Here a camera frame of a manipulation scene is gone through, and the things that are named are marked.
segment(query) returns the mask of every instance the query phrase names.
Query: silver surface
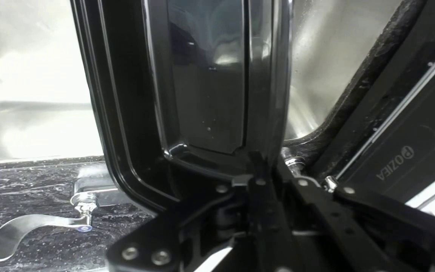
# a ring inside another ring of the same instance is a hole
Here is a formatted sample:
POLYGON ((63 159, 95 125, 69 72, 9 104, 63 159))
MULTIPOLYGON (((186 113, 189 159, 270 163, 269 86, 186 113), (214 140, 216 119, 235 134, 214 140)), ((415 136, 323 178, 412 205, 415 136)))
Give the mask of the silver surface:
POLYGON ((228 243, 211 251, 207 258, 199 264, 199 267, 195 269, 195 272, 214 270, 219 263, 232 251, 234 243, 234 240, 229 240, 228 243))
POLYGON ((0 162, 99 156, 68 0, 0 0, 0 162))
POLYGON ((81 195, 95 196, 96 207, 112 207, 131 202, 128 196, 116 189, 106 163, 90 165, 78 169, 78 180, 72 186, 74 195, 69 204, 75 205, 81 195))
POLYGON ((343 192, 349 193, 349 195, 353 195, 355 189, 353 187, 343 187, 343 192))
POLYGON ((325 183, 326 183, 326 190, 332 193, 337 187, 337 180, 332 175, 326 175, 325 183))
POLYGON ((302 237, 302 236, 323 236, 323 233, 314 231, 314 230, 293 230, 291 234, 297 236, 297 237, 302 237))
POLYGON ((291 88, 285 139, 329 115, 400 0, 294 0, 291 88))

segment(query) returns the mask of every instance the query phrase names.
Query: black plastic part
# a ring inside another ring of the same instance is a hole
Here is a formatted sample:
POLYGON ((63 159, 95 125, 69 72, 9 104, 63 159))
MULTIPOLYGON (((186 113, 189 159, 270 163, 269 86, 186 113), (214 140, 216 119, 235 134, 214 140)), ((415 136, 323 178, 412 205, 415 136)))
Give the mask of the black plastic part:
POLYGON ((252 180, 248 186, 251 236, 255 240, 258 272, 300 270, 299 254, 272 180, 252 180))
POLYGON ((385 255, 362 227, 355 222, 353 213, 334 202, 331 195, 311 183, 300 186, 294 181, 293 187, 297 192, 297 201, 303 204, 302 208, 312 210, 317 222, 334 240, 340 255, 346 258, 352 270, 409 270, 385 255))
MULTIPOLYGON (((107 251, 109 269, 116 272, 195 270, 207 257, 208 249, 232 237, 234 231, 225 237, 216 236, 226 224, 222 225, 219 224, 222 221, 214 221, 216 210, 226 208, 226 204, 232 205, 232 201, 232 193, 217 192, 201 192, 190 199, 181 201, 113 243, 107 251), (136 248, 139 255, 134 260, 125 260, 122 252, 127 248, 136 248), (167 252, 167 263, 158 264, 152 261, 152 255, 158 251, 167 252)), ((232 227, 237 225, 234 213, 225 214, 229 216, 225 216, 226 221, 235 221, 231 222, 232 227)))
POLYGON ((435 75, 340 178, 402 202, 435 181, 435 75))
POLYGON ((427 0, 409 35, 385 69, 371 81, 371 88, 358 103, 353 113, 334 134, 328 146, 322 149, 320 156, 306 166, 306 171, 317 178, 335 175, 374 133, 374 128, 388 118, 433 62, 435 0, 427 0))
POLYGON ((235 239, 235 245, 214 269, 214 272, 257 272, 258 255, 252 237, 235 239))
MULTIPOLYGON (((228 27, 229 44, 237 44, 232 51, 240 54, 226 68, 213 65, 205 44, 180 26, 180 7, 172 3, 72 0, 109 171, 130 198, 151 210, 252 169, 270 172, 288 104, 288 42, 282 42, 288 1, 252 15, 255 21, 275 18, 263 33, 276 44, 266 65, 249 57, 248 33, 255 24, 248 21, 248 1, 205 1, 229 12, 219 26, 240 26, 237 32, 228 27)), ((198 9, 193 15, 211 20, 198 9)))
POLYGON ((356 219, 367 225, 371 234, 376 233, 383 245, 388 245, 385 251, 412 261, 418 266, 417 269, 424 266, 421 261, 427 261, 427 267, 435 267, 435 216, 364 190, 346 193, 340 187, 335 190, 335 199, 350 204, 356 219))

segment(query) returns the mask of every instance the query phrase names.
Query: screw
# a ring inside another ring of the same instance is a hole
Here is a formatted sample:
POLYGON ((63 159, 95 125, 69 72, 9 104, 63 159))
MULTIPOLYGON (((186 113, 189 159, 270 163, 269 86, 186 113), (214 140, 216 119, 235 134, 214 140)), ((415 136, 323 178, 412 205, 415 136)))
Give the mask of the screw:
POLYGON ((343 187, 343 192, 349 193, 349 195, 353 195, 355 189, 353 187, 343 187))
POLYGON ((164 264, 167 264, 167 263, 170 263, 170 252, 169 251, 155 251, 154 254, 152 254, 152 263, 155 264, 155 266, 164 266, 164 264))
POLYGON ((306 187, 308 181, 306 180, 299 180, 297 184, 302 186, 302 187, 306 187))
POLYGON ((216 192, 226 193, 228 192, 228 186, 220 184, 220 186, 216 187, 216 192))
POLYGON ((328 192, 334 192, 335 190, 337 181, 335 181, 335 178, 332 175, 326 175, 325 183, 326 183, 328 192))
POLYGON ((122 251, 124 260, 134 260, 139 255, 139 251, 134 246, 128 246, 122 251))
POLYGON ((257 186, 266 186, 264 180, 257 180, 257 186))

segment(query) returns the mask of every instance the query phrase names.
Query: gray surface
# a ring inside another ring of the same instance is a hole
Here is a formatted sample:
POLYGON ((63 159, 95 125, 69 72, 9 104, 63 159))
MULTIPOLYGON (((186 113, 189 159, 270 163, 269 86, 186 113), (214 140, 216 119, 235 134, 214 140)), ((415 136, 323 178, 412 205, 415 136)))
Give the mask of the gray surface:
POLYGON ((101 154, 69 0, 0 0, 0 162, 101 154))
MULTIPOLYGON (((72 183, 78 169, 92 163, 28 163, 0 169, 0 225, 27 213, 77 216, 68 204, 72 183)), ((0 270, 106 270, 107 246, 148 219, 148 213, 125 204, 95 210, 90 233, 36 230, 10 260, 0 263, 0 270)))
POLYGON ((322 125, 400 1, 293 1, 287 140, 322 125))

